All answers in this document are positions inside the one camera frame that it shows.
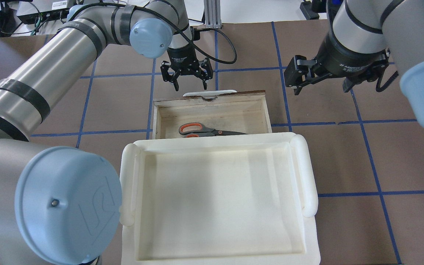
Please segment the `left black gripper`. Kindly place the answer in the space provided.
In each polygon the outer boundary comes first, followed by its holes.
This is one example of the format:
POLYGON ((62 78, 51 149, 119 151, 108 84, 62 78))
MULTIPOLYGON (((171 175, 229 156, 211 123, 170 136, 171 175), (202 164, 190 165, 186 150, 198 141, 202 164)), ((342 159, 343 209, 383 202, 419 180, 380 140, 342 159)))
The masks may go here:
POLYGON ((207 83, 213 78, 213 69, 208 57, 199 60, 193 47, 180 49, 169 47, 166 53, 170 61, 163 61, 160 66, 160 72, 165 82, 171 82, 175 91, 178 92, 178 77, 193 75, 202 80, 202 87, 207 90, 207 83))

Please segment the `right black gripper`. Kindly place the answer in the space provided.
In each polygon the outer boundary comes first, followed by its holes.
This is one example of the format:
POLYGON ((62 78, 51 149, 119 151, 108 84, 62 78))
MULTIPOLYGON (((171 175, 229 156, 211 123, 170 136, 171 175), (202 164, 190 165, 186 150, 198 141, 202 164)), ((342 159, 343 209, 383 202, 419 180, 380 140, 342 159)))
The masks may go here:
POLYGON ((388 65, 385 50, 359 54, 325 40, 314 58, 295 55, 284 71, 284 81, 286 87, 294 87, 294 95, 299 95, 307 85, 330 78, 344 78, 343 92, 348 93, 362 82, 381 79, 388 65))

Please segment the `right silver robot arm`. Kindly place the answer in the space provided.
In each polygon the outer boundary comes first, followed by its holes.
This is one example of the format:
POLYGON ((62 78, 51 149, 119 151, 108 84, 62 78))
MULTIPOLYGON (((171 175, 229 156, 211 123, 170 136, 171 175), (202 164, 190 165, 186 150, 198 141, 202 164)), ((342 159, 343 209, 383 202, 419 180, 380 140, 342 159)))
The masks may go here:
POLYGON ((329 31, 313 59, 294 56, 284 71, 285 86, 298 95, 304 86, 344 78, 343 91, 377 81, 388 66, 397 67, 400 89, 424 128, 424 0, 313 0, 326 12, 329 31))

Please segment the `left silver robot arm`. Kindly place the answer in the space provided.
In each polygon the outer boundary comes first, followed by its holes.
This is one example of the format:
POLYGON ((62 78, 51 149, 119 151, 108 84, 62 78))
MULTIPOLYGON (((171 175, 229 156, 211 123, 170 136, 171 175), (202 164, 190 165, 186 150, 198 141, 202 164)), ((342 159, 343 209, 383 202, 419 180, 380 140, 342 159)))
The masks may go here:
MULTIPOLYGON (((0 79, 24 63, 52 35, 0 38, 0 79)), ((202 90, 195 77, 180 77, 180 92, 163 82, 159 65, 131 47, 110 44, 81 74, 73 88, 38 127, 31 141, 76 146, 108 159, 120 170, 121 153, 130 142, 152 137, 153 98, 180 97, 202 90)))

